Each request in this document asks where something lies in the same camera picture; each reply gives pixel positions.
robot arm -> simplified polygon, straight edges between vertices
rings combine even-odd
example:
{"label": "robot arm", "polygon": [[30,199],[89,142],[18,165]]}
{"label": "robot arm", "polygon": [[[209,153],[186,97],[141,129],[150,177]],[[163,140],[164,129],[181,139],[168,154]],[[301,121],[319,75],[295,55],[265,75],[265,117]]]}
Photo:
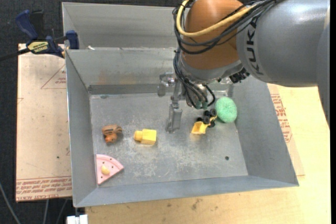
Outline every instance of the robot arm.
{"label": "robot arm", "polygon": [[282,86],[318,86],[328,116],[328,19],[330,0],[184,0],[175,13],[174,68],[187,104],[205,109],[209,83],[251,74]]}

gray metal tray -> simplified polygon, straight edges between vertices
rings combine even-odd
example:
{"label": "gray metal tray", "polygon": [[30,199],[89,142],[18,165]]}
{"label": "gray metal tray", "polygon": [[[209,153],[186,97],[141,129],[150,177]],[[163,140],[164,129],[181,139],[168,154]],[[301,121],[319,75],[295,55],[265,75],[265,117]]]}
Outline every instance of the gray metal tray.
{"label": "gray metal tray", "polygon": [[[172,72],[173,49],[67,50],[67,94],[75,207],[297,186],[267,85],[249,77],[233,87],[235,123],[216,121],[191,135],[202,111],[183,109],[181,128],[167,133],[170,93],[156,94],[159,75]],[[225,85],[212,85],[217,97]],[[101,128],[118,124],[123,136],[104,142]],[[135,130],[157,130],[154,146],[134,141]],[[95,154],[124,170],[101,185]]]}

wire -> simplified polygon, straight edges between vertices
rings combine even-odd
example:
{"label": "wire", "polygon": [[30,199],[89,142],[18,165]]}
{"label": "wire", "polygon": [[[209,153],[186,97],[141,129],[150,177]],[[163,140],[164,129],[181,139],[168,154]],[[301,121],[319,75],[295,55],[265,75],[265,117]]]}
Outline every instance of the wire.
{"label": "wire", "polygon": [[0,190],[1,190],[2,196],[4,197],[4,200],[5,200],[5,202],[6,202],[6,205],[7,205],[8,209],[10,210],[10,212],[11,212],[13,218],[15,219],[16,223],[17,223],[17,224],[21,224],[21,222],[20,222],[19,219],[17,218],[17,216],[16,216],[16,214],[15,214],[13,208],[11,207],[11,205],[10,205],[8,199],[7,199],[7,196],[6,196],[6,194],[5,194],[5,191],[4,191],[4,189],[2,188],[2,184],[1,184],[1,182],[0,182]]}
{"label": "wire", "polygon": [[46,224],[46,221],[47,221],[48,207],[49,207],[49,199],[46,201],[46,208],[44,210],[43,224]]}
{"label": "wire", "polygon": [[234,20],[237,20],[237,19],[243,17],[245,14],[249,13],[252,9],[254,9],[255,5],[257,5],[257,4],[254,4],[254,5],[251,5],[249,7],[245,6],[246,7],[245,9],[242,9],[242,10],[238,11],[237,13],[235,13],[234,15],[232,15],[230,17],[227,17],[224,20],[221,20],[219,23],[211,25],[211,26],[209,26],[205,29],[202,29],[200,31],[191,33],[191,32],[184,31],[181,27],[182,11],[185,9],[185,6],[190,1],[193,1],[193,0],[184,0],[182,2],[180,7],[178,8],[177,16],[176,16],[176,28],[177,28],[178,32],[185,37],[197,37],[197,36],[201,36],[201,35],[204,35],[204,34],[208,34],[208,33],[212,32],[212,31],[214,31],[214,30],[216,30],[216,29],[218,29],[218,28],[220,28],[220,27],[222,27],[226,24],[231,23]]}
{"label": "wire", "polygon": [[59,221],[61,220],[63,211],[64,211],[64,209],[65,209],[65,205],[67,204],[68,200],[69,200],[69,199],[66,199],[66,200],[65,200],[65,202],[64,202],[64,204],[63,204],[63,206],[62,206],[62,208],[61,208],[61,211],[60,211],[59,214],[58,214],[58,217],[57,217],[57,220],[56,220],[56,224],[59,224]]}

blue clamp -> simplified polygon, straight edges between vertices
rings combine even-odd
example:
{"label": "blue clamp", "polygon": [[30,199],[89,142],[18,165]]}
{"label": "blue clamp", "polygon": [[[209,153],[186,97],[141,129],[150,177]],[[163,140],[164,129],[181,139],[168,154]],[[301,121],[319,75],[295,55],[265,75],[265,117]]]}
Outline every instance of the blue clamp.
{"label": "blue clamp", "polygon": [[[38,40],[38,33],[29,19],[29,10],[25,10],[16,16],[15,22],[20,30],[28,35],[30,40],[26,47],[34,54],[51,54],[58,57],[64,57],[64,50],[58,46],[51,36],[45,40]],[[61,40],[69,40],[70,49],[79,49],[78,35],[75,31],[69,30]]]}

yellow block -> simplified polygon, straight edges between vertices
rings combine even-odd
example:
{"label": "yellow block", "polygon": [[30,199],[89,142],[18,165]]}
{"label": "yellow block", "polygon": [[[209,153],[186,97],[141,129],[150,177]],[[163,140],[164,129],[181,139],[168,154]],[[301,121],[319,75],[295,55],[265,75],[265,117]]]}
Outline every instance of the yellow block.
{"label": "yellow block", "polygon": [[156,142],[156,130],[143,129],[134,132],[134,140],[142,144],[154,145]]}

